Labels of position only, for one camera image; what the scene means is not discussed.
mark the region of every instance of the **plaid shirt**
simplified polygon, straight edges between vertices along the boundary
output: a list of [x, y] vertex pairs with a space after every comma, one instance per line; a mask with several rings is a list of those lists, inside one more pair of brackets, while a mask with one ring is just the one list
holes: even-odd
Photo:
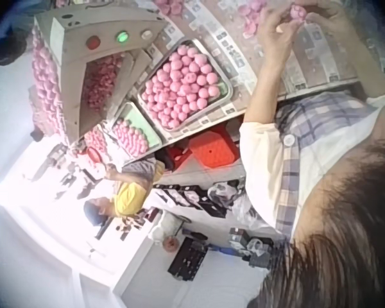
[[324, 92], [282, 107], [275, 122], [282, 129], [284, 166], [276, 229], [291, 238], [298, 206], [300, 151], [335, 130], [352, 126], [376, 110], [345, 92]]

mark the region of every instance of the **pink ball pile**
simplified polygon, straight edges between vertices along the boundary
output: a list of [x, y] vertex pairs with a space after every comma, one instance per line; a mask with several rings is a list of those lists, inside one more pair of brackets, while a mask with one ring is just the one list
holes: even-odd
[[88, 104], [97, 112], [103, 109], [107, 98], [113, 93], [123, 56], [122, 53], [116, 53], [87, 64], [81, 103]]
[[249, 0], [248, 4], [238, 7], [238, 14], [245, 18], [244, 36], [252, 37], [258, 29], [259, 17], [266, 0]]
[[84, 135], [84, 141], [87, 146], [91, 146], [100, 154], [108, 155], [107, 143], [104, 134], [95, 126], [91, 131]]
[[45, 46], [37, 26], [33, 28], [33, 75], [37, 96], [45, 111], [46, 120], [55, 133], [65, 137], [63, 104], [58, 86], [57, 65]]
[[154, 0], [161, 13], [168, 15], [181, 15], [184, 0]]
[[197, 48], [180, 45], [157, 73], [146, 82], [141, 98], [152, 119], [176, 128], [189, 115], [219, 96], [218, 75], [207, 56]]
[[148, 140], [142, 131], [130, 125], [129, 121], [119, 119], [113, 127], [118, 142], [127, 153], [138, 157], [148, 151]]

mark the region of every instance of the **person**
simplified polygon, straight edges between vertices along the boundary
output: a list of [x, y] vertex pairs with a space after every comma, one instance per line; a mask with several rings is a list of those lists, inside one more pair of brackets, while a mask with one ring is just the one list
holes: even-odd
[[248, 197], [284, 241], [248, 307], [385, 307], [385, 77], [340, 4], [295, 4], [342, 45], [368, 99], [324, 92], [277, 105], [302, 22], [286, 22], [290, 4], [262, 10], [264, 63], [240, 151]]
[[115, 194], [89, 199], [84, 203], [84, 213], [93, 226], [101, 226], [109, 217], [135, 217], [142, 214], [144, 201], [153, 183], [163, 175], [165, 165], [154, 156], [124, 166], [118, 172], [107, 166], [105, 179], [114, 181]]

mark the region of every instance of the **hand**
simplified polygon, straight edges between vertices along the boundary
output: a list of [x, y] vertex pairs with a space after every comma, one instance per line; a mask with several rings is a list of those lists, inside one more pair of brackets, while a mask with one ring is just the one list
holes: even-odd
[[322, 30], [332, 35], [338, 42], [345, 43], [358, 38], [354, 26], [343, 7], [331, 0], [295, 0], [295, 4], [305, 6], [306, 20], [319, 24]]
[[[265, 61], [273, 67], [283, 69], [291, 54], [294, 37], [302, 21], [292, 20], [289, 23], [282, 23], [289, 17], [291, 4], [280, 8], [264, 8], [261, 11], [258, 38], [264, 50]], [[282, 33], [277, 32], [280, 26]]]
[[116, 178], [116, 175], [118, 174], [118, 171], [113, 164], [108, 164], [105, 166], [105, 176], [107, 180], [114, 180]]

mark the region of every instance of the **worker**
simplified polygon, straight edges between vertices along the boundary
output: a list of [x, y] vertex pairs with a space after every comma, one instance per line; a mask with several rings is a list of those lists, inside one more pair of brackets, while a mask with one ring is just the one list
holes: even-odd
[[295, 4], [345, 49], [368, 99], [324, 92], [277, 104], [303, 22], [286, 22], [290, 5], [263, 9], [264, 63], [240, 151], [249, 199], [285, 241], [249, 307], [385, 307], [385, 76], [340, 4]]
[[109, 217], [141, 214], [145, 211], [142, 206], [153, 183], [161, 178], [164, 170], [164, 163], [154, 156], [128, 164], [121, 172], [108, 165], [105, 179], [115, 182], [114, 195], [87, 200], [84, 204], [87, 219], [94, 226], [101, 226]]

